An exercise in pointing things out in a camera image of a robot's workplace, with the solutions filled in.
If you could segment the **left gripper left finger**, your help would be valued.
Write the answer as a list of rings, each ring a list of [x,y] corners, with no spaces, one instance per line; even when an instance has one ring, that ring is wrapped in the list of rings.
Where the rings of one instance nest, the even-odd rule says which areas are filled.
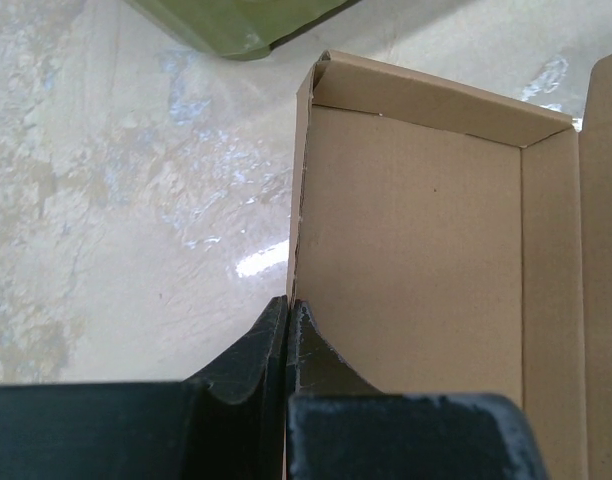
[[[279,479],[288,303],[181,381],[0,386],[0,479]]]

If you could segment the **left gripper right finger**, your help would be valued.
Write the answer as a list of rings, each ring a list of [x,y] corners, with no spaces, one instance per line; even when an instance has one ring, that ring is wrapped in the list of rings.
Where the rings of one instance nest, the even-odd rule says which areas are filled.
[[[290,479],[538,479],[524,414],[488,393],[386,394],[362,378],[294,304],[288,334]]]

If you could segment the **brown cardboard box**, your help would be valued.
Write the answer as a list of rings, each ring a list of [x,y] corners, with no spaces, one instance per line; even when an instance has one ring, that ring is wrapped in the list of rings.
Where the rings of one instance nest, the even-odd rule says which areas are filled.
[[[335,51],[298,93],[288,294],[387,392],[491,391],[612,479],[612,54],[568,115]]]

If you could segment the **green plastic bin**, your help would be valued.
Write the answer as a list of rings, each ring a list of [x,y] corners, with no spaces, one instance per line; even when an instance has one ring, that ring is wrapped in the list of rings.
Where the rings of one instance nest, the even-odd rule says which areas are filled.
[[[251,61],[346,10],[344,0],[134,0],[175,40],[223,59]]]

